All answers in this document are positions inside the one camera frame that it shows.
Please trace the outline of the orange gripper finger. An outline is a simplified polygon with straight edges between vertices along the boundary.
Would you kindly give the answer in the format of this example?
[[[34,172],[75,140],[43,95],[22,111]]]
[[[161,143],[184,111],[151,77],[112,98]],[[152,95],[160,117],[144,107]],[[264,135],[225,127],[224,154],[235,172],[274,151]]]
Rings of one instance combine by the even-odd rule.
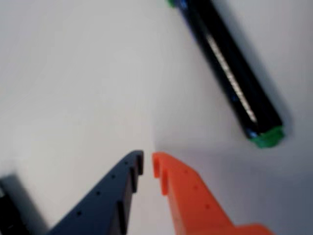
[[[152,154],[154,177],[167,196],[177,235],[270,235],[261,224],[234,225],[200,175],[165,153]]]

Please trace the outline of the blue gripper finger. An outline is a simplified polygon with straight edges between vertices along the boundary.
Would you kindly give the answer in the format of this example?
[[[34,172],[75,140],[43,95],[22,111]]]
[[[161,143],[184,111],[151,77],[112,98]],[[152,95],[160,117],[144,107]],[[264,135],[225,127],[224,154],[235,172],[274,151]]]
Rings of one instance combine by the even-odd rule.
[[[143,174],[144,152],[123,157],[91,191],[50,231],[50,235],[125,235]]]

